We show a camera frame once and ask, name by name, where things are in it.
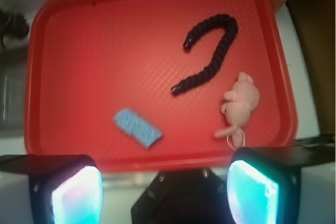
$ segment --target black cable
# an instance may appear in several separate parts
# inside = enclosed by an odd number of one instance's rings
[[[29,33],[24,15],[5,13],[0,9],[0,48],[4,49],[4,36],[23,39]]]
[[[222,66],[224,57],[231,45],[232,41],[235,39],[238,33],[237,21],[227,14],[217,14],[209,19],[194,26],[193,29],[188,33],[187,38],[183,44],[185,50],[190,50],[191,47],[208,31],[217,28],[225,28],[225,34],[218,43],[218,46],[213,54],[211,62],[198,74],[189,76],[186,79],[179,82],[179,84],[171,87],[171,92],[173,95],[178,95],[180,93],[186,92],[192,88],[200,86],[208,81],[217,74]]]

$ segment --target tray rim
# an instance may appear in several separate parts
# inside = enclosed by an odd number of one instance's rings
[[[279,109],[286,112],[280,113],[280,129],[278,136],[273,140],[269,147],[288,146],[297,132],[298,116],[293,98],[293,91],[287,69],[287,63],[280,40],[278,27],[275,21],[274,11],[270,0],[254,0],[257,12],[260,19],[260,25],[264,38],[271,39],[272,43],[265,43],[267,52],[275,51],[277,57],[269,57],[271,72],[277,73],[281,78],[274,79],[276,88],[276,96]],[[39,150],[39,95],[33,94],[40,87],[40,72],[41,72],[41,55],[43,44],[43,36],[40,32],[44,30],[49,18],[61,6],[69,7],[72,3],[81,5],[87,2],[95,2],[95,0],[50,0],[37,13],[30,35],[30,43],[27,60],[27,82],[26,82],[26,101],[25,101],[25,147],[28,153],[43,153]],[[102,161],[103,170],[113,172],[124,172],[129,170],[153,170],[153,169],[180,169],[191,167],[202,167],[209,165],[227,165],[230,162],[231,153],[218,152],[212,155],[204,154],[202,158],[193,158],[183,156],[183,159],[177,159],[177,156],[166,157],[167,160],[157,161],[150,158],[139,158],[138,162],[127,162],[128,159],[114,162],[109,161],[110,165],[104,165]]]

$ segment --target stuffed mouse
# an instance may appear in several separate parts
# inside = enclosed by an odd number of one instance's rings
[[[226,116],[230,127],[217,131],[215,137],[226,137],[228,145],[235,150],[245,146],[245,134],[242,127],[247,124],[252,110],[257,107],[260,94],[254,86],[252,77],[241,72],[232,90],[224,93],[224,99],[227,102],[222,105],[221,112]]]

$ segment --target screw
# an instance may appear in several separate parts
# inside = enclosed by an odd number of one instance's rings
[[[209,176],[209,171],[207,169],[203,169],[203,177],[207,178]]]
[[[38,184],[36,184],[35,186],[34,186],[34,192],[36,193],[37,191],[38,191]]]
[[[164,181],[164,174],[163,174],[163,173],[161,173],[161,174],[159,175],[159,181],[160,181],[160,182]]]

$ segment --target textured tray surface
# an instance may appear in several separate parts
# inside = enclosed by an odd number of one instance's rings
[[[213,135],[227,126],[219,108],[240,71],[260,91],[260,104],[244,127],[247,146],[283,145],[276,142],[281,112],[274,84],[282,77],[272,75],[269,61],[279,56],[267,52],[266,43],[275,42],[263,36],[255,0],[63,2],[44,30],[35,29],[44,41],[34,55],[41,64],[40,89],[31,94],[40,98],[39,138],[29,140],[30,152],[86,153],[104,170],[118,170],[118,162],[126,164],[122,169],[153,167],[146,162],[160,168],[161,161],[197,163],[221,155],[228,162],[226,140]],[[224,34],[214,30],[186,53],[188,31],[218,13],[235,17],[239,27],[222,68],[209,83],[173,97],[170,87],[202,70]],[[113,122],[123,108],[137,111],[164,136],[148,150],[137,144]]]

